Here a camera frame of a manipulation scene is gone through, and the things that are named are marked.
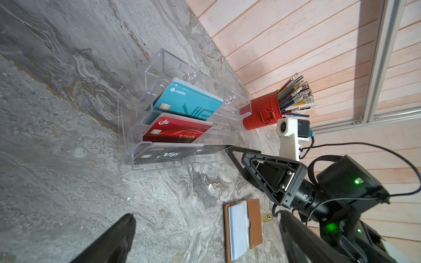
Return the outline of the black VIP card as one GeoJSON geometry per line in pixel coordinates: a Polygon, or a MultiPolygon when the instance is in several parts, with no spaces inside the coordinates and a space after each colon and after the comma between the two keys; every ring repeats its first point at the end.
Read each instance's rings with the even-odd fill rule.
{"type": "Polygon", "coordinates": [[[145,149],[138,150],[133,154],[133,164],[143,165],[182,161],[190,156],[215,154],[229,147],[232,147],[232,145],[154,142],[147,145],[145,149]]]}

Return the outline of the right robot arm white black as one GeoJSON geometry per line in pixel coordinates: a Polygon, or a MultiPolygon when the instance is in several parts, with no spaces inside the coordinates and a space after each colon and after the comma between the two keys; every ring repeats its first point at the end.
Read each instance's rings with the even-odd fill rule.
{"type": "Polygon", "coordinates": [[[393,263],[381,235],[362,213],[389,203],[380,181],[348,155],[324,155],[330,165],[315,174],[314,164],[264,155],[232,146],[228,156],[240,174],[273,202],[292,263],[393,263]]]}

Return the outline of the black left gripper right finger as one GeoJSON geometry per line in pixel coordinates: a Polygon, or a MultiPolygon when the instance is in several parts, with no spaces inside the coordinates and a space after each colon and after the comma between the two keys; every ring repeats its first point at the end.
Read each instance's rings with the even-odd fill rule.
{"type": "Polygon", "coordinates": [[[281,210],[279,228],[289,263],[348,263],[292,213],[281,210]]]}

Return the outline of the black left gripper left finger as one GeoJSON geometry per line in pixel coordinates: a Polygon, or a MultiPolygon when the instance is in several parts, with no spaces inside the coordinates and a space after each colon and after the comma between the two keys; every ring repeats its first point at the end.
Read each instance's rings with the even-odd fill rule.
{"type": "Polygon", "coordinates": [[[125,214],[105,231],[73,263],[125,263],[136,233],[136,219],[125,214]]]}

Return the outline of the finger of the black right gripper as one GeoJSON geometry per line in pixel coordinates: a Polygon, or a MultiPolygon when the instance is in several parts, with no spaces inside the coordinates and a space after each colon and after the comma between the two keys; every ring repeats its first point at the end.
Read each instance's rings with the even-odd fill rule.
{"type": "Polygon", "coordinates": [[[262,153],[258,150],[248,149],[239,146],[230,146],[226,149],[226,153],[228,157],[233,162],[234,166],[239,171],[240,175],[249,183],[255,183],[254,178],[252,177],[251,173],[247,170],[245,165],[242,163],[242,155],[245,152],[252,152],[252,153],[262,153]]]}
{"type": "Polygon", "coordinates": [[[290,208],[307,173],[303,163],[287,158],[245,152],[241,159],[246,180],[277,206],[290,208]]]}

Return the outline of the clear acrylic card display stand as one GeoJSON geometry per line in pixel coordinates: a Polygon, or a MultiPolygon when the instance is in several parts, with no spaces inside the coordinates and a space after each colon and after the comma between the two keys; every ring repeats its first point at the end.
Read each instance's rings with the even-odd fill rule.
{"type": "Polygon", "coordinates": [[[251,113],[248,99],[160,50],[118,91],[120,173],[217,162],[251,113]]]}

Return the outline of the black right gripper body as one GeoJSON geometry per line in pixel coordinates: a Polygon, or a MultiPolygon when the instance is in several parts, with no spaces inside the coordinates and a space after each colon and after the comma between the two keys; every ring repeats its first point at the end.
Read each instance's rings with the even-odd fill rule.
{"type": "Polygon", "coordinates": [[[378,204],[389,204],[383,185],[348,155],[325,155],[308,167],[309,181],[303,180],[291,203],[300,220],[321,222],[349,206],[363,213],[378,204]]]}

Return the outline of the bundle of coloured pencils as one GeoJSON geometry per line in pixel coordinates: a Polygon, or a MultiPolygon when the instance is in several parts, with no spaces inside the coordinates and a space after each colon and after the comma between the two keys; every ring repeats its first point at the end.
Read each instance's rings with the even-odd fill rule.
{"type": "Polygon", "coordinates": [[[297,73],[276,91],[276,97],[277,108],[282,117],[309,118],[309,115],[302,112],[317,108],[309,82],[297,73]]]}

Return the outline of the red metal pencil bucket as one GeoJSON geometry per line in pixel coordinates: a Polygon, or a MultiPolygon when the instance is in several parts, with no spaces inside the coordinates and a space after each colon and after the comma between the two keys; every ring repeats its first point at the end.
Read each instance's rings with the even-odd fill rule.
{"type": "Polygon", "coordinates": [[[282,119],[277,91],[251,100],[251,115],[243,119],[245,130],[277,124],[282,119]]]}

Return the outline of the red VIP card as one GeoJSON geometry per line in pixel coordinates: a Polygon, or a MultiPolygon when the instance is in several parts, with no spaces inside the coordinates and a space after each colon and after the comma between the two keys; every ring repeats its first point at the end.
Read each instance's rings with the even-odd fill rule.
{"type": "Polygon", "coordinates": [[[212,122],[162,113],[142,135],[143,141],[191,143],[213,127],[212,122]]]}

